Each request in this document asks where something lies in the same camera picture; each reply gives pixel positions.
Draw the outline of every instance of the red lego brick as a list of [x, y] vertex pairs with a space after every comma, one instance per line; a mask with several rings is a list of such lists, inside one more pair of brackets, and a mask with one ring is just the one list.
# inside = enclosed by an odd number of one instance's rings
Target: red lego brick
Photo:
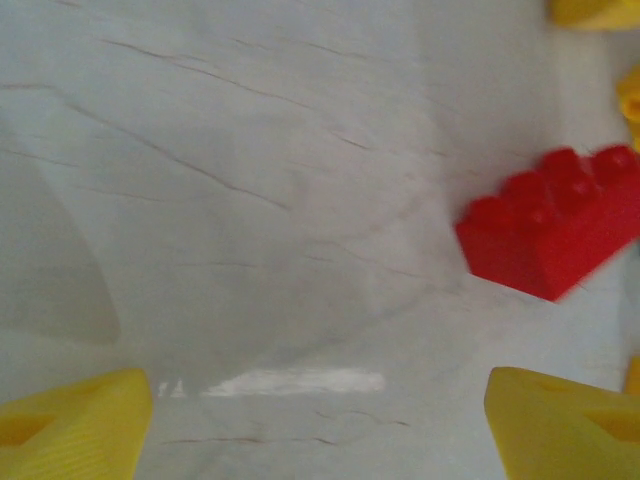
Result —
[[456, 233], [474, 275], [556, 301], [640, 236], [640, 166], [629, 147], [546, 154], [471, 203]]

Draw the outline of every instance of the white marble surface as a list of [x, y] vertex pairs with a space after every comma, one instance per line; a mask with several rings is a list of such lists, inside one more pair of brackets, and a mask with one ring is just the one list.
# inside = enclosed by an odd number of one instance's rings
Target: white marble surface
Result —
[[618, 388], [629, 348], [620, 259], [552, 305], [452, 233], [626, 138], [637, 35], [542, 4], [1, 2], [0, 400], [144, 367], [139, 479], [503, 478], [491, 367]]

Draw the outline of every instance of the red plastic block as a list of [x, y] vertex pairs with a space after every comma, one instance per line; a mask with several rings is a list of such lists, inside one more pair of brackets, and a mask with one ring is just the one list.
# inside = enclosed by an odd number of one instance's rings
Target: red plastic block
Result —
[[638, 156], [554, 150], [472, 202], [456, 233], [471, 273], [555, 301], [640, 236]]

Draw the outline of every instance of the plastic toy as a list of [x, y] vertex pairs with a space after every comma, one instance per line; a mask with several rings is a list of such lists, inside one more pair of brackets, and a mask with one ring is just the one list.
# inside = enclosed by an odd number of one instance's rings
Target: plastic toy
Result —
[[582, 30], [626, 30], [640, 26], [640, 0], [551, 0], [551, 20]]
[[627, 380], [624, 384], [624, 393], [629, 395], [640, 395], [640, 356], [631, 359]]
[[496, 368], [485, 412], [512, 480], [640, 480], [640, 398]]
[[0, 407], [0, 479], [132, 479], [151, 419], [142, 370], [123, 370]]
[[627, 146], [570, 148], [509, 178], [456, 225], [474, 275], [555, 301], [640, 236], [640, 168]]
[[629, 122], [634, 148], [640, 151], [640, 66], [618, 82], [620, 111]]

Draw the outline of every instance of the marble floor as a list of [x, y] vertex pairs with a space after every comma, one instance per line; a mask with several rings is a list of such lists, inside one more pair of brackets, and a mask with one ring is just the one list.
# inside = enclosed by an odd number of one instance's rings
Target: marble floor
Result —
[[638, 35], [543, 4], [0, 2], [0, 401], [145, 368], [141, 480], [504, 478], [490, 369], [619, 388], [640, 290], [627, 252], [549, 304], [455, 241], [545, 149], [627, 139]]

